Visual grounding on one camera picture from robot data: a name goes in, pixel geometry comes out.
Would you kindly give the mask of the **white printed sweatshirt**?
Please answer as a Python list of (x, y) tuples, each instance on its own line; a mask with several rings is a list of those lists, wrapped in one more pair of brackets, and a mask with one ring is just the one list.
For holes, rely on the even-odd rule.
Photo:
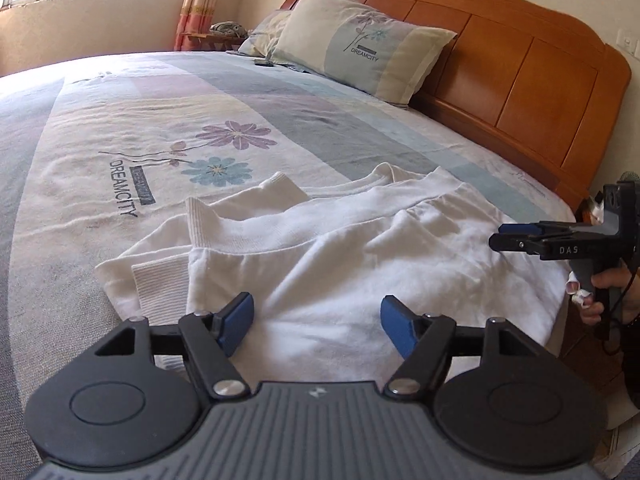
[(276, 174), (211, 205), (190, 198), (96, 275), (119, 316), (153, 325), (251, 294), (254, 322), (233, 356), (251, 385), (384, 382), (400, 362), (381, 326), (386, 296), (461, 325), (503, 316), (559, 344), (567, 267), (491, 250), (504, 222), (443, 169), (418, 178), (382, 164), (318, 190)]

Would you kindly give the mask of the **wooden headboard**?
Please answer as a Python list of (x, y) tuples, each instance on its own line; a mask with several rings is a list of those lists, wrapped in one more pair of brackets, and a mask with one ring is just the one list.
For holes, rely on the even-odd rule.
[(579, 208), (631, 80), (620, 52), (577, 18), (526, 0), (356, 1), (456, 32), (411, 107)]

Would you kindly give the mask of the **patchwork pastel bed sheet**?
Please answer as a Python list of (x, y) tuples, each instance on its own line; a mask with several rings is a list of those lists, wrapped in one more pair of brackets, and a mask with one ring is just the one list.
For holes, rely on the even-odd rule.
[(567, 203), (414, 110), (227, 53), (137, 53), (1, 81), (1, 474), (38, 466), (24, 427), (42, 382), (117, 323), (94, 269), (180, 214), (283, 172), (301, 188), (381, 162), (445, 168), (518, 221)]

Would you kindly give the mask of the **front pastel pillow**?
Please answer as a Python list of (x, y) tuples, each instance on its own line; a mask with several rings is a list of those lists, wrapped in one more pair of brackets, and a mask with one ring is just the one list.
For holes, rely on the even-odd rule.
[(272, 58), (406, 105), (455, 32), (391, 18), (355, 0), (298, 0)]

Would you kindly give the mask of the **pastel pillow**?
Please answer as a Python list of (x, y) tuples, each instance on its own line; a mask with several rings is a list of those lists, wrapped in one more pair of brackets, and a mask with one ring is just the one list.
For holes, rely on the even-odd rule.
[(355, 0), (298, 0), (272, 58), (406, 105), (455, 32), (391, 18)]
[(254, 58), (270, 58), (292, 12), (277, 10), (264, 18), (239, 46), (238, 52)]

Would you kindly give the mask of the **wooden bedside table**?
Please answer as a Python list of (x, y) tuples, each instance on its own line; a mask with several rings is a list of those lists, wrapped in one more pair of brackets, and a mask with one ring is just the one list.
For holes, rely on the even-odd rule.
[(234, 51), (244, 38), (220, 34), (219, 32), (184, 32), (184, 48), (192, 51)]

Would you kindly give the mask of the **rear pastel pillow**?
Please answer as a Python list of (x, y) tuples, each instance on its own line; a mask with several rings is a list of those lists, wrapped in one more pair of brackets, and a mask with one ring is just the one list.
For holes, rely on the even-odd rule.
[(239, 46), (238, 52), (254, 58), (270, 58), (292, 12), (277, 10), (264, 18)]

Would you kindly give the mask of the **white wall socket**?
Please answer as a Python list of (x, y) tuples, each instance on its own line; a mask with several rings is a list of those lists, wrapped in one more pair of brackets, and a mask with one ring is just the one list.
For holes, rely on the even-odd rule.
[(620, 29), (616, 36), (616, 47), (624, 51), (634, 58), (640, 56), (640, 39), (639, 35), (627, 29)]

